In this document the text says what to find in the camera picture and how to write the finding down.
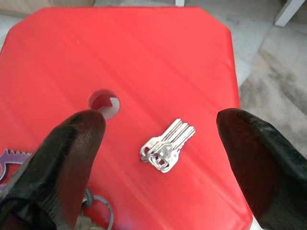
floor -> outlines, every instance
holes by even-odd
[[[174,5],[174,0],[97,0],[106,5]],[[274,27],[279,0],[187,0],[232,31],[242,108],[272,123],[307,157],[307,9]],[[0,14],[0,48],[21,19]],[[251,230],[261,229],[256,222]]]

red plastic stool top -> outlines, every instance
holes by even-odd
[[[215,122],[218,111],[239,107],[231,35],[203,10],[40,10],[10,30],[0,86],[0,150],[34,152],[54,126],[89,108],[94,92],[119,99],[89,181],[114,208],[114,229],[249,228]],[[163,174],[139,150],[176,118],[196,134]],[[105,224],[109,214],[95,203],[88,215]]]

